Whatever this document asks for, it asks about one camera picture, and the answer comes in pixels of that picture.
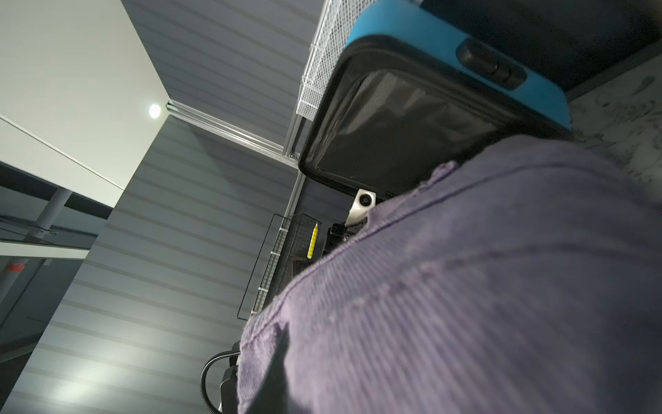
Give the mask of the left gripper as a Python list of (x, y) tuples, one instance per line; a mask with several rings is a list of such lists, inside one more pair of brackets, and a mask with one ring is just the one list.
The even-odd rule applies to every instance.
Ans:
[(341, 244), (348, 242), (356, 236), (362, 229), (362, 223), (346, 226), (345, 224), (333, 224), (325, 239), (322, 249), (322, 256), (330, 254), (334, 249), (341, 246)]

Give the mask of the purple jeans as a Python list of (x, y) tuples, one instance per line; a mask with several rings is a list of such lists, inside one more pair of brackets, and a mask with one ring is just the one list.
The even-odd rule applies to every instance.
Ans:
[(241, 413), (658, 413), (661, 210), (514, 136), (437, 167), (241, 338)]

